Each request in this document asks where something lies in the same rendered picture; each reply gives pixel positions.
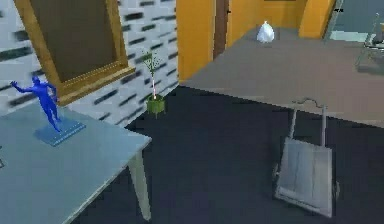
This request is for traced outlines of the green potted house plant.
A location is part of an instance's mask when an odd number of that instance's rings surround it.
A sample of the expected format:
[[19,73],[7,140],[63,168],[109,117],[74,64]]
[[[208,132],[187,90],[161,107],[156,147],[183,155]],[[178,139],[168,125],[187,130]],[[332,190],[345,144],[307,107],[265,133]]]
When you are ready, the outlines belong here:
[[162,96],[157,94],[155,81],[155,72],[156,68],[160,65],[160,59],[158,59],[152,51],[147,51],[144,53],[143,63],[151,75],[152,92],[146,100],[147,112],[158,116],[159,113],[165,111],[165,101]]

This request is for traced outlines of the wooden framed brown picture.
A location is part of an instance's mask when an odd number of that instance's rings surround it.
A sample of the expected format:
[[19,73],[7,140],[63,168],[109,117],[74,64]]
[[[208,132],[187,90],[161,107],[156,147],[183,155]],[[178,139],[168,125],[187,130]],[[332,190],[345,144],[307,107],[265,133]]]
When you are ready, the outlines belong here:
[[58,104],[68,105],[134,72],[118,0],[13,0]]

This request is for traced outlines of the blue human figure statue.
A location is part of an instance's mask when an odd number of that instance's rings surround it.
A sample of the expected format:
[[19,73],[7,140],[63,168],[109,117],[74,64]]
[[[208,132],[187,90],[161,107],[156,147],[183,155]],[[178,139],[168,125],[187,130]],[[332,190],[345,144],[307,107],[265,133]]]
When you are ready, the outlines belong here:
[[19,93],[32,93],[38,98],[49,126],[35,131],[34,136],[37,139],[55,147],[86,127],[85,124],[73,119],[60,118],[57,108],[57,90],[53,84],[42,82],[38,76],[33,76],[31,80],[30,87],[20,87],[16,81],[11,81],[10,85]]

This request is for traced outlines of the brown room door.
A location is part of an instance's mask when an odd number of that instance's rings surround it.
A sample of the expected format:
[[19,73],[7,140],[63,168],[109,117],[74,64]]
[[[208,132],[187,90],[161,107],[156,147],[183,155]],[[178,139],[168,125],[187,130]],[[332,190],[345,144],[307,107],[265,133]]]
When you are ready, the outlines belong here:
[[225,50],[229,0],[216,0],[213,58]]

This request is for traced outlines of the pale grey table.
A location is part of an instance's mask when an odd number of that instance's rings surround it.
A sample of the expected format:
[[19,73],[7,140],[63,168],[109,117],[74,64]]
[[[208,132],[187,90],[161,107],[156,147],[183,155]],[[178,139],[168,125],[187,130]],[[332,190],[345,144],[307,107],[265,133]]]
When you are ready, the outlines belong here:
[[143,218],[151,218],[142,158],[151,138],[68,109],[85,128],[53,147],[34,136],[46,125],[33,103],[0,117],[0,224],[70,224],[129,170]]

